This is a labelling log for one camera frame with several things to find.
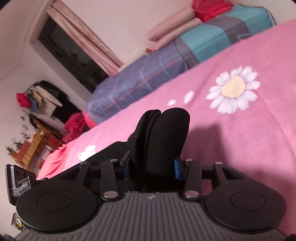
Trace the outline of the black pants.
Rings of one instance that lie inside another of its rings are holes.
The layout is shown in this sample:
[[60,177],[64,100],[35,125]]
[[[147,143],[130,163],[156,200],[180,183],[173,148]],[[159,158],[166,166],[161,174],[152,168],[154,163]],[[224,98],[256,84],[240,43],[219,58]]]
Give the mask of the black pants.
[[86,161],[101,165],[120,160],[128,151],[128,181],[119,189],[138,192],[177,192],[175,159],[179,158],[187,138],[190,115],[183,108],[146,111],[126,142],[115,142]]

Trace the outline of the wooden shelf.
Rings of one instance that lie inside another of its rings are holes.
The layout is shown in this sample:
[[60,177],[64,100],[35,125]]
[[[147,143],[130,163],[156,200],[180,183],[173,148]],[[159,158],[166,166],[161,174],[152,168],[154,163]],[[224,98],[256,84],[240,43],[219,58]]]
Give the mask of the wooden shelf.
[[37,173],[49,154],[63,144],[53,133],[39,128],[31,138],[22,143],[18,152],[13,154],[13,158],[20,167]]

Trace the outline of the red cloth pile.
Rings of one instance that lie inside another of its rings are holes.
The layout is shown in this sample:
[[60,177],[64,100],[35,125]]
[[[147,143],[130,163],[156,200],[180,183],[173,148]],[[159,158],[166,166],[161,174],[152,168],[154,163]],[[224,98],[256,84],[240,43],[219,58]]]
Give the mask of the red cloth pile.
[[64,128],[66,130],[66,135],[62,137],[62,141],[64,143],[71,142],[90,130],[82,113],[75,113],[71,115],[65,123]]

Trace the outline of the pink floral bed sheet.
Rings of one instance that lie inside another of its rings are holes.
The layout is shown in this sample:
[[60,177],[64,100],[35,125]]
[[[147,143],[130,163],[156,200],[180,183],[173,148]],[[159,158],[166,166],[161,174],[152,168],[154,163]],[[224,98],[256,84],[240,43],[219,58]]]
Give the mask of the pink floral bed sheet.
[[63,145],[38,178],[125,142],[146,111],[173,107],[190,114],[182,157],[223,162],[278,191],[287,202],[280,229],[294,233],[295,20],[227,48]]

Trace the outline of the hanging clothes rack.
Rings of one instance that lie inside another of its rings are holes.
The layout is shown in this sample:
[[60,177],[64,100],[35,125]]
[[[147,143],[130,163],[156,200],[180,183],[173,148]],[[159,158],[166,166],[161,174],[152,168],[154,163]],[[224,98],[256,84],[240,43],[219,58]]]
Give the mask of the hanging clothes rack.
[[74,114],[82,113],[65,92],[46,80],[35,82],[25,92],[17,93],[16,100],[27,112],[58,119],[62,123],[67,123]]

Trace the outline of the lower pink rolled pillow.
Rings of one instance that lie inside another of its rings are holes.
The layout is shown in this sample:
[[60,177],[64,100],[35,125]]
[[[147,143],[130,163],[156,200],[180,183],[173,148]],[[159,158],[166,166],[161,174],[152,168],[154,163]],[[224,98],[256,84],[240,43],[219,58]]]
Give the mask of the lower pink rolled pillow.
[[183,33],[187,32],[188,30],[191,30],[194,27],[197,27],[198,25],[201,25],[202,23],[203,22],[199,18],[194,18],[191,21],[184,23],[181,26],[171,30],[170,32],[168,32],[156,41],[155,50],[163,48]]

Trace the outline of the dark window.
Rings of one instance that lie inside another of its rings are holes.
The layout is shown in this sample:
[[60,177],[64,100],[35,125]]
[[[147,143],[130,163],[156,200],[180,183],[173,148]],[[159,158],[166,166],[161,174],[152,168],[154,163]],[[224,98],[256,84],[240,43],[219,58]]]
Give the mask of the dark window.
[[109,77],[51,17],[47,18],[39,41],[89,92]]

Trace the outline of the pink patterned curtain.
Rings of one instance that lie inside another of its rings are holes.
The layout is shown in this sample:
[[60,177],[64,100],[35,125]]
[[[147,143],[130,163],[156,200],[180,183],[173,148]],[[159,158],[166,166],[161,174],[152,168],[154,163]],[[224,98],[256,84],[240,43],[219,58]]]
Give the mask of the pink patterned curtain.
[[123,62],[62,1],[53,1],[47,13],[107,75],[118,73]]

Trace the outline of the blue plaid teal quilt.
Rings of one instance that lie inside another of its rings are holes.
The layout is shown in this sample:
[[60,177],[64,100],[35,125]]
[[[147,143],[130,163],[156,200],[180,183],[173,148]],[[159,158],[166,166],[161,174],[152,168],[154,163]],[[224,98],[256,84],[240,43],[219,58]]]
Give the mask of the blue plaid teal quilt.
[[269,10],[236,4],[100,83],[86,103],[97,124],[229,46],[276,25]]

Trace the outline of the folded red blanket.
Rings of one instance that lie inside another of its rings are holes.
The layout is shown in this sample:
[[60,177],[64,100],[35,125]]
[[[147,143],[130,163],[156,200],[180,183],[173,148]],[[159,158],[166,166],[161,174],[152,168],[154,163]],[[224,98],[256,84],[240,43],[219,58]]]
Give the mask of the folded red blanket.
[[193,0],[191,7],[195,16],[202,22],[207,22],[216,16],[232,9],[232,4],[221,0]]

